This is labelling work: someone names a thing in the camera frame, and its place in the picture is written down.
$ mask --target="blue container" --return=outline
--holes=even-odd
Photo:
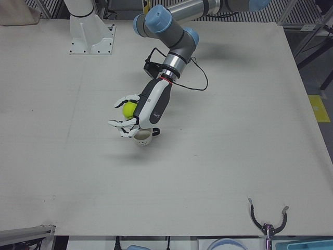
[[[276,250],[333,250],[333,240],[276,243]]]

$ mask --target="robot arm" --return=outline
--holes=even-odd
[[[169,48],[156,79],[151,80],[135,99],[123,97],[115,107],[131,101],[137,104],[133,118],[125,122],[109,121],[124,137],[133,137],[140,129],[152,128],[161,118],[170,98],[172,82],[180,78],[199,42],[199,35],[179,23],[221,11],[257,11],[271,0],[187,0],[166,9],[162,5],[141,14],[133,21],[134,31],[148,38],[159,39]]]
[[[125,96],[118,100],[115,108],[127,102],[137,103],[133,118],[127,121],[109,121],[118,128],[122,137],[133,137],[140,129],[152,128],[160,119],[170,99],[172,82],[163,77],[152,79],[141,94]]]

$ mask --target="yellow tape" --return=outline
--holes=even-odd
[[[331,122],[320,95],[308,95],[317,122]]]
[[[143,11],[144,14],[148,13],[149,9],[150,9],[150,0],[143,0],[142,1],[142,5],[143,5]]]

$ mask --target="table surface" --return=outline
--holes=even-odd
[[[112,56],[69,55],[69,21],[0,27],[0,230],[56,235],[332,235],[332,163],[274,23],[191,22],[204,92],[174,86],[147,147],[121,138],[114,102],[150,80],[153,39],[115,22]],[[155,61],[163,58],[156,55]],[[203,87],[189,64],[178,83]]]

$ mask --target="yellow ball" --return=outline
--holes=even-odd
[[[123,106],[123,115],[126,119],[132,119],[133,113],[136,109],[137,104],[136,103],[125,103]]]

